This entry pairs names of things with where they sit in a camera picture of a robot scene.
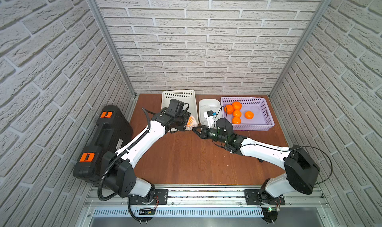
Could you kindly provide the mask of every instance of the metal vent grille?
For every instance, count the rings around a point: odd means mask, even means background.
[[[140,207],[131,207],[133,214],[138,215]],[[97,207],[93,217],[128,217],[127,207]],[[158,207],[155,217],[263,217],[259,207]]]

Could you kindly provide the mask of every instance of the orange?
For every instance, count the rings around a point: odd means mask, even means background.
[[[245,116],[247,119],[252,119],[252,118],[253,118],[253,112],[251,112],[251,111],[247,111],[247,112],[245,112],[244,116]]]
[[[234,116],[232,119],[232,124],[241,124],[241,119]]]
[[[235,110],[241,109],[241,103],[239,103],[239,102],[233,102],[232,106],[233,106],[233,109],[235,109]]]
[[[232,115],[239,118],[239,117],[241,117],[241,111],[235,110],[235,111],[233,111]]]
[[[233,112],[233,106],[228,104],[224,107],[224,111],[227,113],[227,114],[232,114]]]

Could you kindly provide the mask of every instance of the orange latch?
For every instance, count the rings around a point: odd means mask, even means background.
[[[94,153],[83,153],[79,162],[92,162]]]
[[[101,118],[111,118],[112,117],[112,112],[103,112],[101,114]]]

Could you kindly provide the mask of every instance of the purple basket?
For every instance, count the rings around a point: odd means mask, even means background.
[[[267,101],[262,97],[222,97],[222,106],[240,102],[241,107],[241,124],[233,124],[234,130],[253,130],[268,131],[275,125]],[[247,119],[244,114],[246,111],[253,112],[253,118]],[[232,123],[232,114],[227,115],[227,119]]]

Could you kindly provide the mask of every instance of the mounting plate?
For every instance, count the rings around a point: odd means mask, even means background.
[[[245,201],[247,202],[247,205],[259,205],[261,204],[257,198],[257,193],[260,189],[246,189],[244,190],[245,195]],[[285,205],[284,196],[280,196],[280,198],[276,198],[275,205]]]
[[[154,196],[158,196],[159,205],[167,204],[168,195],[169,195],[168,189],[155,189],[154,191]]]

